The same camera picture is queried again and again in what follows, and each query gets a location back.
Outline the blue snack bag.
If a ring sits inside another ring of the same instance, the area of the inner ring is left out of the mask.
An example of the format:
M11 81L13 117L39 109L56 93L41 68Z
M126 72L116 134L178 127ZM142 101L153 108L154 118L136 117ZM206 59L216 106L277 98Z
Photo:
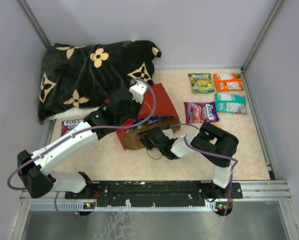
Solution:
M153 123L157 123L157 122L165 120L167 118L168 118L167 116L151 116L146 122L143 122L142 124L138 124L135 127L129 128L128 132L138 130L138 129L142 129L142 128L146 128L148 125L151 125Z

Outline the purple snack packet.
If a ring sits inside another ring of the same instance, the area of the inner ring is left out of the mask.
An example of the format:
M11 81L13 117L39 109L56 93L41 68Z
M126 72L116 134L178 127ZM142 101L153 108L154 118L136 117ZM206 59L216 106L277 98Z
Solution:
M216 104L212 102L184 102L185 119L187 124L215 123L220 119Z
M62 121L60 136L62 137L68 132L72 131L82 121L82 118Z

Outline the black floral pillow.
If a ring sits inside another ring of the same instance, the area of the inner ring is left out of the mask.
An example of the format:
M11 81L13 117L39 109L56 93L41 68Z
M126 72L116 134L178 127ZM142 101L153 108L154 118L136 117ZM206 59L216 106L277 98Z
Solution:
M162 51L149 40L50 45L41 64L39 123L73 108L99 107L134 78L153 85L153 61L161 56Z

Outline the green yellow snack packet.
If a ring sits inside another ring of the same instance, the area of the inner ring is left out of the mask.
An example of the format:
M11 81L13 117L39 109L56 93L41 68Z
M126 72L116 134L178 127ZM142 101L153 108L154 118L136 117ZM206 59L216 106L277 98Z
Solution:
M210 73L189 73L188 78L193 93L208 94L215 92L215 85Z

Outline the orange snack packet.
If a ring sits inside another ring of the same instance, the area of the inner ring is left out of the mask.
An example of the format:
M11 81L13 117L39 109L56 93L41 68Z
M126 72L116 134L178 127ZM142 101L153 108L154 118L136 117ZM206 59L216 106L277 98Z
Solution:
M242 91L244 89L240 73L214 73L213 78L218 92Z

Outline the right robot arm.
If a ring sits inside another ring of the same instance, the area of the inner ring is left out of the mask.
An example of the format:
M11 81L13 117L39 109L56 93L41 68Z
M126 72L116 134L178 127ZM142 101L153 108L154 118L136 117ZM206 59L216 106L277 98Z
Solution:
M213 193L219 198L231 198L233 171L238 163L234 158L238 138L208 122L202 123L200 127L186 123L184 126L193 127L196 132L174 138L172 127L180 126L181 123L170 124L164 130L156 126L137 135L146 150L156 149L169 160L181 159L194 152L200 153L214 165Z

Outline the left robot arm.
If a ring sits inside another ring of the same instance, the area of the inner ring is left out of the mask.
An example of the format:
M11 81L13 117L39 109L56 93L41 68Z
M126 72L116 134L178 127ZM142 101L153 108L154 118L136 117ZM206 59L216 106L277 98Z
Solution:
M25 166L18 171L18 176L30 196L37 199L49 192L72 192L84 199L90 197L94 187L85 173L57 172L55 168L76 151L120 129L128 119L136 119L146 91L147 87L140 84L119 89L107 104L58 140L33 153L20 152L17 164Z

